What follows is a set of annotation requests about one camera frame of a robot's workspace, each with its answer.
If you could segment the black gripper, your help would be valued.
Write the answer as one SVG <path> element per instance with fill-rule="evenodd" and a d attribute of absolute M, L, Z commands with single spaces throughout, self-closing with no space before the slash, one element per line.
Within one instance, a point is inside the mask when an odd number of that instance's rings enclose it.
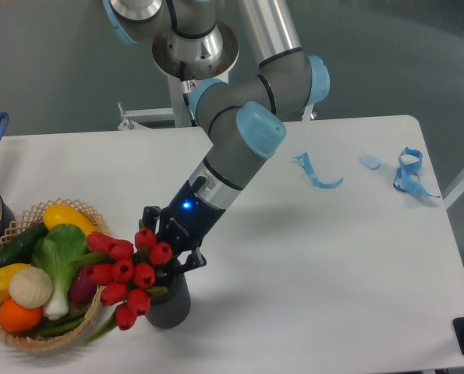
<path fill-rule="evenodd" d="M 161 278 L 163 286 L 169 286 L 178 275 L 207 265 L 199 247 L 225 210 L 213 207 L 197 195 L 203 186 L 203 179 L 193 184 L 187 181 L 164 209 L 159 206 L 143 209 L 143 226 L 151 229 L 158 241 L 169 244 L 174 257 L 190 251 L 183 263 L 176 258 L 165 265 Z"/>

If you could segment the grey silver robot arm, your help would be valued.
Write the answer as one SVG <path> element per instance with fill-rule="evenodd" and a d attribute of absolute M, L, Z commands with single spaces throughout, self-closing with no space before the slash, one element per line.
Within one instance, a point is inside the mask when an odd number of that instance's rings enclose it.
<path fill-rule="evenodd" d="M 119 38 L 153 40 L 158 67 L 180 83 L 188 118 L 212 143 L 170 204 L 143 212 L 171 255 L 153 257 L 154 280 L 168 285 L 205 265 L 204 236 L 245 189 L 285 138 L 282 116 L 322 101 L 330 90 L 324 62 L 306 55 L 283 1 L 241 1 L 239 9 L 253 43 L 259 73 L 239 85 L 220 79 L 236 61 L 238 47 L 217 20 L 213 1 L 106 1 L 107 16 Z"/>

